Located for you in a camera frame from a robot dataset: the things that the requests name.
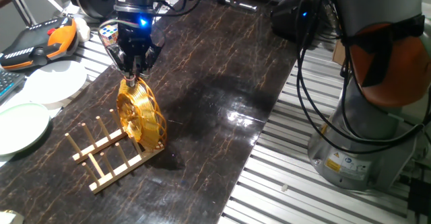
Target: keyboard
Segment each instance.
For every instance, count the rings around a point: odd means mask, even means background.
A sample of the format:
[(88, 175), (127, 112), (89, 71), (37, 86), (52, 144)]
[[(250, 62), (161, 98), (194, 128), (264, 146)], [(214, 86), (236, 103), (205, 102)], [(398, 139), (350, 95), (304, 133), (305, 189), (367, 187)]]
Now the keyboard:
[(0, 70), (0, 102), (5, 100), (6, 97), (23, 81), (24, 74), (10, 73)]

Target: dark marble table surface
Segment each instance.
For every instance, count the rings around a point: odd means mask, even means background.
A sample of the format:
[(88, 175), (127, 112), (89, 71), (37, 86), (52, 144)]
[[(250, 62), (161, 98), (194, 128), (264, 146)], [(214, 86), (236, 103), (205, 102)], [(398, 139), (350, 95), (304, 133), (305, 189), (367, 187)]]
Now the dark marble table surface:
[[(109, 68), (52, 120), (39, 143), (0, 168), (0, 210), (39, 224), (217, 222), (293, 67), (295, 46), (273, 35), (261, 10), (209, 0), (158, 27), (166, 45), (148, 84), (168, 123), (167, 148), (92, 194), (64, 134), (83, 149), (89, 143), (81, 123), (98, 139), (96, 116), (115, 129), (108, 110), (121, 76)], [(128, 158), (135, 155), (129, 140), (121, 145)], [(105, 152), (113, 167), (122, 163), (116, 149)]]

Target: metal grid surface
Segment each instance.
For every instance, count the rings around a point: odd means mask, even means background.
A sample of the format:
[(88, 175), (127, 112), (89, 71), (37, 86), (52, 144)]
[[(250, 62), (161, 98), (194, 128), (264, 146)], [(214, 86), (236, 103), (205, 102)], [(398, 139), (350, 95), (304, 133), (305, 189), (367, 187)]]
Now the metal grid surface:
[[(332, 62), (331, 45), (316, 42), (306, 53), (303, 76), (313, 101), (330, 115), (337, 106), (343, 80)], [(220, 217), (222, 223), (427, 223), (426, 216), (407, 210), (409, 186), (394, 184), (387, 192), (338, 188), (309, 164), (307, 143), (314, 129), (296, 93), (294, 66), (269, 120)], [(317, 124), (323, 121), (304, 100)], [(427, 182), (430, 172), (424, 174)]]

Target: orange and black device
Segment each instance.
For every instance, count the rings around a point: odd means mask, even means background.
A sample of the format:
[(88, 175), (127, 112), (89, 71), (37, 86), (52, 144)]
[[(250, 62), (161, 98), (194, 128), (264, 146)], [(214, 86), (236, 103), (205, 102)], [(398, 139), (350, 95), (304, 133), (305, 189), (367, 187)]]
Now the orange and black device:
[(8, 71), (42, 66), (72, 55), (77, 44), (75, 21), (69, 17), (52, 19), (22, 31), (13, 44), (0, 53), (0, 65)]

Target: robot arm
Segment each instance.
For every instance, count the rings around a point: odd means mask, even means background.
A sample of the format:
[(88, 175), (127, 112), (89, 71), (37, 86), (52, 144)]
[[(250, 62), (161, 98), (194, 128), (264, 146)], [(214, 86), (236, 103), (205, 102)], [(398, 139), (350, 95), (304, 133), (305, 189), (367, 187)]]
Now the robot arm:
[(140, 77), (149, 74), (163, 46), (152, 42), (152, 22), (156, 16), (180, 16), (194, 9), (200, 0), (188, 11), (168, 15), (158, 14), (155, 3), (165, 4), (165, 0), (115, 0), (114, 10), (118, 18), (108, 20), (100, 27), (118, 24), (117, 41), (112, 44), (105, 42), (106, 50), (125, 76), (127, 85), (133, 87)]

